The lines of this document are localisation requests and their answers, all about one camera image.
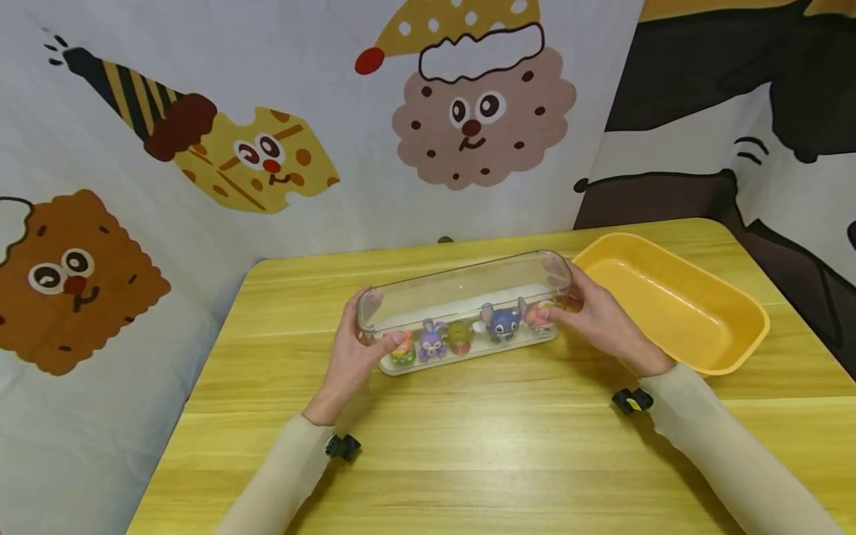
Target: toy figurine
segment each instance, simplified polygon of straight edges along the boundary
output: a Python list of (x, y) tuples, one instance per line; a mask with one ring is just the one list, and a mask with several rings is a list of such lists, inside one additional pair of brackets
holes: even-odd
[(409, 330), (404, 331), (404, 342), (389, 354), (392, 357), (392, 363), (398, 366), (412, 364), (416, 359), (416, 351), (413, 347), (413, 333)]
[(445, 329), (446, 324), (442, 321), (434, 323), (433, 319), (428, 318), (422, 322), (422, 326), (424, 330), (419, 337), (419, 362), (428, 362), (431, 357), (445, 357), (446, 342), (443, 341), (440, 329)]
[(514, 338), (514, 332), (520, 326), (520, 320), (526, 313), (526, 302), (520, 297), (517, 309), (503, 308), (494, 310), (491, 303), (482, 305), (481, 318), (487, 328), (487, 334), (494, 342), (507, 342)]
[(470, 352), (473, 328), (465, 321), (453, 321), (446, 328), (446, 343), (452, 353), (461, 356)]

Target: purple bunny figurine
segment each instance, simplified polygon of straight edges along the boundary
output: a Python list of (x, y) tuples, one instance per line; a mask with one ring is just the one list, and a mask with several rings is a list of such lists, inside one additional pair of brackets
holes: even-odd
[(443, 341), (440, 329), (445, 329), (446, 324), (442, 321), (434, 323), (433, 319), (428, 318), (422, 322), (422, 326), (425, 329), (419, 337), (419, 362), (428, 362), (431, 357), (445, 357), (446, 342)]
[(526, 314), (526, 302), (520, 297), (517, 309), (503, 308), (494, 310), (491, 303), (482, 305), (481, 318), (487, 328), (487, 334), (494, 342), (502, 342), (514, 338), (514, 332), (520, 327), (520, 321)]

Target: beige sleeve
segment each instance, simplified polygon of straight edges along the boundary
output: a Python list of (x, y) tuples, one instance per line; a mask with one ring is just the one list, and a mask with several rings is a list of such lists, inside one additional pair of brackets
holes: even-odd
[(301, 414), (289, 420), (217, 533), (282, 535), (324, 474), (332, 436), (332, 427), (318, 427)]
[(657, 432), (693, 462), (746, 533), (843, 533), (691, 368), (679, 364), (639, 382), (654, 399), (648, 412)]

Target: clear plastic box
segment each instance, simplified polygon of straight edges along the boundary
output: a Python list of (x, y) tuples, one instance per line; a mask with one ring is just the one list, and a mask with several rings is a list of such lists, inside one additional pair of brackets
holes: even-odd
[(556, 327), (534, 321), (535, 312), (570, 283), (562, 256), (532, 251), (372, 288), (357, 319), (370, 338), (405, 332), (380, 362), (402, 375), (552, 340)]

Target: red pom-pom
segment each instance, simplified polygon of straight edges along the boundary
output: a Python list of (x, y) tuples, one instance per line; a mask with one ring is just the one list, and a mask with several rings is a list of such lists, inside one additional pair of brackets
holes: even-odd
[(385, 57), (386, 55), (382, 50), (373, 46), (360, 54), (360, 57), (357, 58), (357, 63), (354, 64), (354, 70), (359, 74), (371, 74), (380, 68)]

